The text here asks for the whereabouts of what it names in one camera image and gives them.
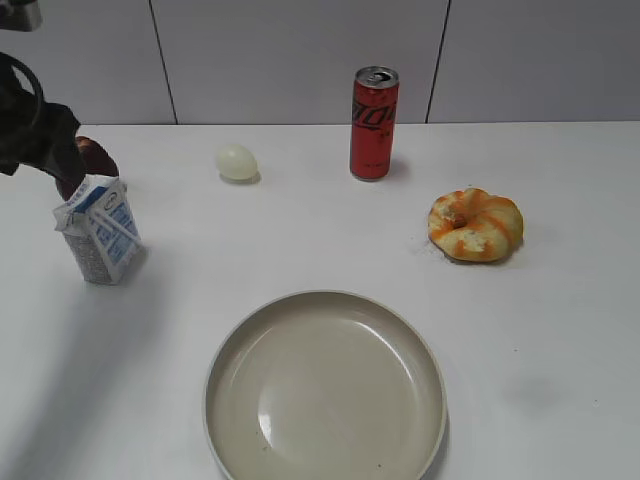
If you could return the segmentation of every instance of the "tile grout line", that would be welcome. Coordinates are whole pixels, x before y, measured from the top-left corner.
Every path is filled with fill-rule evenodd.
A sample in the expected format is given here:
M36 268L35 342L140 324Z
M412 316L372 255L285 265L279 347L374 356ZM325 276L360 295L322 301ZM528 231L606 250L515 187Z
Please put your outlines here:
M167 84L167 92L169 93L169 102L171 103L171 111L173 112L173 121L176 125L178 123L178 114L176 113L176 105L173 101L173 92L171 91L171 84L169 83L169 73L167 72L167 64L164 61L164 52L162 51L162 44L160 43L160 34L158 33L158 23L156 22L156 13L153 10L152 0L148 0L149 11L151 12L151 21L153 22L153 31L156 34L156 42L158 44L158 50L160 52L160 61L162 62L162 70L164 72L164 80Z
M447 27L449 26L449 12L451 11L452 1L453 0L447 0L447 9L444 13L444 22L442 24L442 35L440 36L440 45L438 45L438 56L436 57L436 66L433 71L433 81L431 82L431 91L429 92L429 102L427 103L427 116L424 119L424 123L429 123L429 115L431 114L431 105L433 103L433 93L435 91L436 81L438 79L438 70L440 70L440 59L442 58L442 48L444 46L444 38L447 33Z

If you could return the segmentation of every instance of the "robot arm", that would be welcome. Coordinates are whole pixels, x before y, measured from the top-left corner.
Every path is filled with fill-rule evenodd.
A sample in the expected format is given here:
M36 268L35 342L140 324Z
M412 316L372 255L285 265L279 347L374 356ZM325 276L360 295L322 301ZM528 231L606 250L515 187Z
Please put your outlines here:
M42 18L37 0L0 0L0 29L31 31ZM22 88L16 71L31 85ZM71 110L47 103L40 82L19 60L0 52L0 172L13 175L19 164L56 178L58 188L73 191L86 166L76 146L80 123Z
M38 0L0 0L0 30L30 32L41 23Z

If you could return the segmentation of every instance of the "plate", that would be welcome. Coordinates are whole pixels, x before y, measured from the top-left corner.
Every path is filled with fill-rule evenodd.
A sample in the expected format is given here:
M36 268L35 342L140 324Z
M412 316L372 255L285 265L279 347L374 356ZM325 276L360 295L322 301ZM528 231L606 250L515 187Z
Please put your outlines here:
M419 479L447 417L426 343L391 310L343 292L249 315L214 358L203 405L232 480Z

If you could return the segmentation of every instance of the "plate rim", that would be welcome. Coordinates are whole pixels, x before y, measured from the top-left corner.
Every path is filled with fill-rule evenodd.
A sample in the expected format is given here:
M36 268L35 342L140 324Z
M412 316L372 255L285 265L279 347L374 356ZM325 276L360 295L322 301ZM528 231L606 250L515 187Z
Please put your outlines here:
M447 407L447 392L445 390L444 377L442 375L442 370L440 369L440 365L438 364L438 361L436 360L436 357L435 357L435 355L433 353L433 350L431 350L431 347L429 347L429 344L427 344L427 342L422 337L422 335L420 335L420 333L414 328L414 326L411 325L407 320L405 320L405 318L402 315L400 315L398 312L396 312L392 308L389 308L386 305L384 305L383 303L380 303L380 302L378 302L376 300L373 300L370 297L367 297L365 295L360 295L358 293L349 292L347 290L322 290L322 289L300 290L300 291L297 291L297 292L293 292L293 293L289 293L289 294L286 294L286 295L282 295L280 297L277 297L274 300L271 300L271 301L269 301L267 303L264 303L263 305L259 306L256 309L252 310L251 313L246 315L240 322L238 322L235 325L235 327L233 327L231 329L231 331L225 336L224 340L220 343L220 345L216 349L216 353L213 356L213 359L211 360L211 362L209 364L209 367L207 368L207 375L206 375L205 382L204 382L204 388L203 388L203 392L202 392L202 405L201 405L202 426L203 426L204 434L205 434L205 437L207 439L207 444L209 445L209 450L211 451L211 454L213 455L213 458L215 459L215 462L218 465L218 468L220 468L220 470L222 470L222 473L224 474L224 476L227 479L229 479L229 480L240 480L238 478L235 478L233 475L231 475L231 472L229 472L229 470L225 466L224 462L222 461L222 459L218 455L218 452L217 452L216 448L213 445L213 440L211 439L211 435L209 434L209 425L207 423L207 392L209 391L209 383L211 382L211 376L213 375L213 367L215 366L215 363L216 363L216 361L218 360L218 358L220 356L220 352L225 347L227 342L231 339L231 337L233 337L233 335L235 335L235 333L240 329L240 327L242 325L244 325L247 321L249 321L249 319L251 319L254 315L256 315L261 310L263 310L263 309L265 309L265 308L267 308L267 307L269 307L271 305L274 305L275 303L281 302L283 300L287 300L287 299L292 298L292 297L298 297L298 296L301 296L301 295L308 295L308 294L324 294L324 293L348 295L348 296L351 296L351 297L358 298L360 300L365 300L365 301L371 302L374 305L376 305L376 306L378 306L378 307L380 307L380 308L382 308L384 310L387 310L389 313L391 313L393 316L395 316L398 320L400 320L402 323L404 323L404 325L407 328L409 328L411 333L418 340L420 340L420 343L422 344L422 347L425 349L425 351L427 352L427 355L429 356L429 358L433 362L433 365L434 365L435 370L436 370L436 375L438 377L438 383L440 385L440 392L441 392L441 396L442 396L442 409L440 411L440 426L438 428L438 438L436 439L436 442L434 444L433 449L431 450L429 458L427 458L427 461L425 462L425 464L421 468L420 475L417 477L416 480L421 479L422 477L424 477L424 475L427 473L427 471L429 470L429 468L433 464L433 462L434 462L434 460L436 458L436 455L440 451L440 448L442 448L442 440L444 438L445 430L447 429L447 424L448 424L448 420L449 420L449 413L448 413L448 407Z

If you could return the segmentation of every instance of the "can pull tab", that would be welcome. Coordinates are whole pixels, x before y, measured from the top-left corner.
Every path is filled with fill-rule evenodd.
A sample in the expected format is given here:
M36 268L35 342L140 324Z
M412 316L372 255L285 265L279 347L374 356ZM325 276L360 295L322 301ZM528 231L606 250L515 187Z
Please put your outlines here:
M367 83L371 85L380 85L382 82L391 80L393 77L387 72L375 72L369 75Z

